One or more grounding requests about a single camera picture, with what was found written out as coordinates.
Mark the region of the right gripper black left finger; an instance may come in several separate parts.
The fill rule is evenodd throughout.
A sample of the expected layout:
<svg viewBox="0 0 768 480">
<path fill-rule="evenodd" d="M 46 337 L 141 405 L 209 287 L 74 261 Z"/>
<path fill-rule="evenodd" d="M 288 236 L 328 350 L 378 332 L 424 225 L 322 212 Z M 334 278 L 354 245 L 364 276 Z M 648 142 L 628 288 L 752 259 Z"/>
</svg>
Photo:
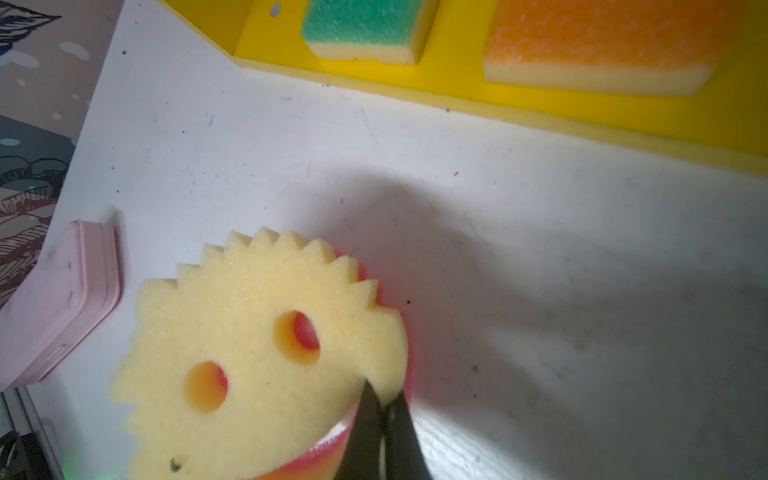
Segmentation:
<svg viewBox="0 0 768 480">
<path fill-rule="evenodd" d="M 365 383 L 335 480 L 380 480 L 383 410 L 369 382 Z"/>
</svg>

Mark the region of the light green foam sponge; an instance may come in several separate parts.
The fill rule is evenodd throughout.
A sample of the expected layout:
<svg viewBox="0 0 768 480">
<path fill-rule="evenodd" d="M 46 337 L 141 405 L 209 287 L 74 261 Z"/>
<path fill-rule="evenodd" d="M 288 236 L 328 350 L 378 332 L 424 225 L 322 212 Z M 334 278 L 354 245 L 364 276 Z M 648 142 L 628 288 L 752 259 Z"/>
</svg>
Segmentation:
<svg viewBox="0 0 768 480">
<path fill-rule="evenodd" d="M 301 36 L 323 60 L 415 65 L 439 5 L 435 0 L 311 1 Z"/>
</svg>

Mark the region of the orange foam sponge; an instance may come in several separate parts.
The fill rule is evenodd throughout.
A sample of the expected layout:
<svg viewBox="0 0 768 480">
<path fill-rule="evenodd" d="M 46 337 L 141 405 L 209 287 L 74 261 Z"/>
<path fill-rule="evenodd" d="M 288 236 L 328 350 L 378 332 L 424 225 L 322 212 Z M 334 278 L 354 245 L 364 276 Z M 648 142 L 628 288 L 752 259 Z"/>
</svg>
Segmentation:
<svg viewBox="0 0 768 480">
<path fill-rule="evenodd" d="M 489 83 L 688 97 L 734 43 L 746 1 L 500 1 L 483 55 Z"/>
</svg>

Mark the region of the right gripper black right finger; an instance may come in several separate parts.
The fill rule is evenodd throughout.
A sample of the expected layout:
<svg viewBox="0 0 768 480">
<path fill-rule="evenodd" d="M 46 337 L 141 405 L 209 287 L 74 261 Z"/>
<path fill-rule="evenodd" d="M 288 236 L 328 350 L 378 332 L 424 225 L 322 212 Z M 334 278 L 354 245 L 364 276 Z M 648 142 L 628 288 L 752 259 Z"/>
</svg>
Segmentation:
<svg viewBox="0 0 768 480">
<path fill-rule="evenodd" d="M 382 413 L 383 479 L 432 480 L 404 391 Z"/>
</svg>

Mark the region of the yellow smiley face sponge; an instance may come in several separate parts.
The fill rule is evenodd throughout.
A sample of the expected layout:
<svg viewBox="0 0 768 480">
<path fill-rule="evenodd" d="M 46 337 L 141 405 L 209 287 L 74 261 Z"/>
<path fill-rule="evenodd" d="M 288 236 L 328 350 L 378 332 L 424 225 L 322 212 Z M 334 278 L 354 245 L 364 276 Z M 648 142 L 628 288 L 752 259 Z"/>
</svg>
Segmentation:
<svg viewBox="0 0 768 480">
<path fill-rule="evenodd" d="M 313 448 L 358 402 L 402 390 L 408 336 L 355 259 L 262 229 L 144 282 L 111 387 L 138 441 L 131 479 L 251 479 Z"/>
</svg>

